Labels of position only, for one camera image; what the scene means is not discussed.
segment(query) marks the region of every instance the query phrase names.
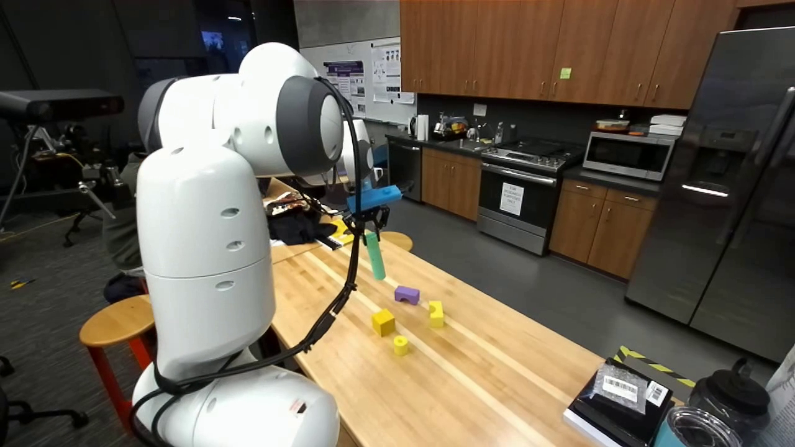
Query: stainless steel refrigerator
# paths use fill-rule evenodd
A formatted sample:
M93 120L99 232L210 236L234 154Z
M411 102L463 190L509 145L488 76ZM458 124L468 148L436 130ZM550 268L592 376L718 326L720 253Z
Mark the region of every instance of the stainless steel refrigerator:
M795 28L715 40L627 298L771 360L795 345Z

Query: upper cabinet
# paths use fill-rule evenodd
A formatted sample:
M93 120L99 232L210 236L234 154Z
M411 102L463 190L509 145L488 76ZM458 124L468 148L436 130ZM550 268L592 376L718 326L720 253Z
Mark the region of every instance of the upper cabinet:
M688 109L734 0L402 0L402 87Z

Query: wooden countertop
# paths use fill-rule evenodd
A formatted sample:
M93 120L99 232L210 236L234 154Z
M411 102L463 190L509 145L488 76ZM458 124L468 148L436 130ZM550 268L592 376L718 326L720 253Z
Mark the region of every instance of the wooden countertop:
M275 320L299 342L345 282L349 253L325 246L274 249ZM360 444L592 444L564 411L602 357L499 301L382 243L388 278L362 256L357 290L330 333L299 364L330 396ZM416 285L446 303L447 328L393 301ZM370 315L388 309L412 350L393 356Z

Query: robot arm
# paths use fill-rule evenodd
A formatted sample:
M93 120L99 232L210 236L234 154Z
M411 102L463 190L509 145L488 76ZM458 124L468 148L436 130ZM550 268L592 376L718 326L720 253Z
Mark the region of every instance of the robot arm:
M275 314L257 177L329 171L344 150L344 114L334 90L284 44L252 49L238 76L160 83L145 94L140 130L156 152L140 170L138 222L160 345L135 403L154 438L336 442L334 397L300 376L252 369L187 397L174 397L174 386L253 366L246 349Z

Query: oven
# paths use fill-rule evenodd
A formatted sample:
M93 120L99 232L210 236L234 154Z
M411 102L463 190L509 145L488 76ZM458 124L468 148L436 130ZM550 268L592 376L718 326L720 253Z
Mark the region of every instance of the oven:
M483 162L477 228L529 253L546 253L560 177Z

